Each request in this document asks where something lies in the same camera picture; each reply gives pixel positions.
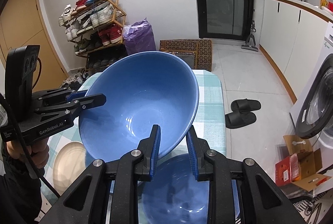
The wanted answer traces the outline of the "beige plate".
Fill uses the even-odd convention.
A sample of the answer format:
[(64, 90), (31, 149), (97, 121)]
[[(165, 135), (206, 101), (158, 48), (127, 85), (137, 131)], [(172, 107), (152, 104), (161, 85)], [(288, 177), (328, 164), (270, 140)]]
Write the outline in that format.
[(81, 142), (70, 142), (57, 154), (52, 178), (54, 188), (62, 195), (85, 170), (86, 150)]

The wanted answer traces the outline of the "large blue bowl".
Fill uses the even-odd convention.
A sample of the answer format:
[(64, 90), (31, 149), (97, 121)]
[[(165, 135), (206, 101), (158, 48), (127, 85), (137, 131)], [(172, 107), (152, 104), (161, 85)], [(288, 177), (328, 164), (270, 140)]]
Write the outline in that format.
[(199, 105), (192, 69), (165, 52), (141, 52), (117, 61), (91, 84), (88, 96), (103, 94), (103, 106), (83, 111), (79, 133), (87, 153), (105, 162), (117, 160), (161, 129), (159, 158), (183, 140)]

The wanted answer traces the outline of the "white kitchen cabinet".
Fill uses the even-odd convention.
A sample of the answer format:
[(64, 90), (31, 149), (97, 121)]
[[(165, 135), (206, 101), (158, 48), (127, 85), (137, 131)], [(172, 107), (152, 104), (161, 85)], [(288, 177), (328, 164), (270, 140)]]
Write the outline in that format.
[(332, 14), (298, 0), (264, 0), (260, 49), (295, 103), (308, 82)]

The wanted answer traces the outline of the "teal checkered tablecloth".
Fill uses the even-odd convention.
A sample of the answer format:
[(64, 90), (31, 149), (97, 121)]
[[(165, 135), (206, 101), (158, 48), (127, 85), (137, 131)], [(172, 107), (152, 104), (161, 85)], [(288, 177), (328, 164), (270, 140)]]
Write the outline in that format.
[[(211, 148), (222, 154), (226, 154), (224, 97), (222, 84), (219, 78), (211, 72), (196, 70), (194, 74), (199, 84), (199, 107), (193, 123), (196, 134), (198, 137), (207, 140)], [(48, 145), (50, 148), (50, 157), (45, 167), (45, 177), (53, 186), (52, 171), (55, 158), (64, 146), (75, 141), (81, 142), (78, 120), (74, 121), (73, 127), (62, 131), (49, 139)], [(171, 153), (159, 160), (158, 166), (166, 160), (182, 154), (187, 154), (185, 140), (183, 140)], [(86, 153), (86, 167), (91, 162), (91, 156)], [(138, 192), (140, 199), (142, 192), (141, 185), (138, 188)]]

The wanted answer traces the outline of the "right black slipper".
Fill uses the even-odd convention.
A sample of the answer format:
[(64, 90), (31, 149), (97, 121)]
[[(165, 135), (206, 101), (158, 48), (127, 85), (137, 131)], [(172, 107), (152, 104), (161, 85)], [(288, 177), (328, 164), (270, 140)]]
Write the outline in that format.
[(257, 117), (254, 113), (241, 113), (234, 111), (225, 115), (225, 124), (228, 129), (238, 129), (255, 123)]

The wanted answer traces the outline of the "black slipper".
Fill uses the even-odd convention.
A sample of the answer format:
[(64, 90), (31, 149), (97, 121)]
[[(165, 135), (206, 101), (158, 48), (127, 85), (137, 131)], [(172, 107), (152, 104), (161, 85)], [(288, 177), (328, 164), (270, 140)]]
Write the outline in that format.
[(234, 111), (225, 115), (225, 124), (228, 129), (238, 129), (255, 123), (257, 117), (254, 113), (241, 113)]
[(261, 109), (261, 103), (254, 99), (236, 99), (231, 103), (232, 111), (251, 112)]

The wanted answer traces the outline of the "wooden shoe rack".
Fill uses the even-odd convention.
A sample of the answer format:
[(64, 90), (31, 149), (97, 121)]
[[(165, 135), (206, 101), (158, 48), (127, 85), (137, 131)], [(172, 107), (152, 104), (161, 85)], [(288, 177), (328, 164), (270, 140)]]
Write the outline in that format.
[(99, 31), (111, 24), (118, 24), (123, 29), (126, 17), (120, 0), (98, 0), (80, 11), (75, 11), (75, 8), (67, 5), (58, 23), (60, 27), (65, 28), (67, 41), (73, 44), (75, 56), (89, 59), (91, 53), (124, 42), (122, 32), (121, 42), (103, 46)]

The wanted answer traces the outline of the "red high-top shoes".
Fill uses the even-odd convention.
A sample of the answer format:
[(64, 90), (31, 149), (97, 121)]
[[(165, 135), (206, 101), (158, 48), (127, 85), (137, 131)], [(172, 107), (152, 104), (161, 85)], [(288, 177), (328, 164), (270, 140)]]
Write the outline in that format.
[(122, 41), (122, 27), (118, 24), (111, 24), (99, 31), (99, 37), (103, 46), (116, 44)]

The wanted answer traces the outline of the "left black slipper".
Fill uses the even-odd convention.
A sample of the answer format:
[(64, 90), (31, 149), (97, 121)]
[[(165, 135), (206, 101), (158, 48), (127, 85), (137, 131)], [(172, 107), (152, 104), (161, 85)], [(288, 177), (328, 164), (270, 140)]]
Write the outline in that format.
[(261, 109), (261, 103), (254, 99), (236, 99), (231, 103), (232, 111), (251, 112)]

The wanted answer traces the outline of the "purple plastic bag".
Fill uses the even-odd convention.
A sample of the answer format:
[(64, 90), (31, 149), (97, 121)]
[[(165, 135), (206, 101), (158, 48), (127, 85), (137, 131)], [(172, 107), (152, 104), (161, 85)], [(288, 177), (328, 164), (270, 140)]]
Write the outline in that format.
[(128, 55), (145, 51), (156, 51), (151, 24), (145, 18), (123, 28), (123, 38)]

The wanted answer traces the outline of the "red sneaker on rack top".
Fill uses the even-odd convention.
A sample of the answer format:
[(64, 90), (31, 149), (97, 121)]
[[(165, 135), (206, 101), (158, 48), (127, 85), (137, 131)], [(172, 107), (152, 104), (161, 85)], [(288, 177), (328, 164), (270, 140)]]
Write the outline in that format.
[(85, 8), (85, 4), (88, 0), (78, 0), (76, 1), (75, 11), (80, 11), (82, 8)]

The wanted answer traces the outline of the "yellow wooden door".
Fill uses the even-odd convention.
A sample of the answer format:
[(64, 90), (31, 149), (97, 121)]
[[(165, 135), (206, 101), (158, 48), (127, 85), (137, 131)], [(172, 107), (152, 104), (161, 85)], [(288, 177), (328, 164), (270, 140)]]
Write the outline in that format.
[(46, 29), (39, 0), (8, 0), (1, 13), (1, 62), (6, 65), (11, 49), (39, 45), (42, 62), (35, 91), (58, 88), (68, 77), (52, 45)]

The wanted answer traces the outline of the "red orange fruit box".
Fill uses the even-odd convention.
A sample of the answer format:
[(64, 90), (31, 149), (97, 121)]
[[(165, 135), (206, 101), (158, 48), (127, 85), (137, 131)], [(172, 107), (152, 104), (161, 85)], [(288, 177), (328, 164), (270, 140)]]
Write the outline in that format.
[(289, 184), (310, 192), (329, 182), (331, 176), (320, 174), (322, 168), (321, 150), (314, 150), (309, 140), (296, 135), (283, 137), (288, 156), (275, 164), (275, 184), (284, 187)]

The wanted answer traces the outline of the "patterned cardboard box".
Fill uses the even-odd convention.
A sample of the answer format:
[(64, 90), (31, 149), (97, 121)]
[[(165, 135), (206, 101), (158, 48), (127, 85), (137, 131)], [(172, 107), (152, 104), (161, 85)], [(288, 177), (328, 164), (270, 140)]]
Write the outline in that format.
[(160, 51), (177, 56), (192, 56), (193, 68), (212, 71), (213, 43), (211, 39), (161, 40)]

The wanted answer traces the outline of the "white washing machine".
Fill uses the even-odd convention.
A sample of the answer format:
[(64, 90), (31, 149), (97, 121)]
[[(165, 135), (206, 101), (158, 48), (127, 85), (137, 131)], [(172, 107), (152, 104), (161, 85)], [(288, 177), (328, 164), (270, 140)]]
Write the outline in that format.
[(332, 22), (327, 25), (313, 73), (290, 114), (296, 135), (321, 154), (322, 167), (316, 173), (327, 177), (324, 182), (315, 181), (316, 187), (309, 193), (315, 196), (332, 189)]

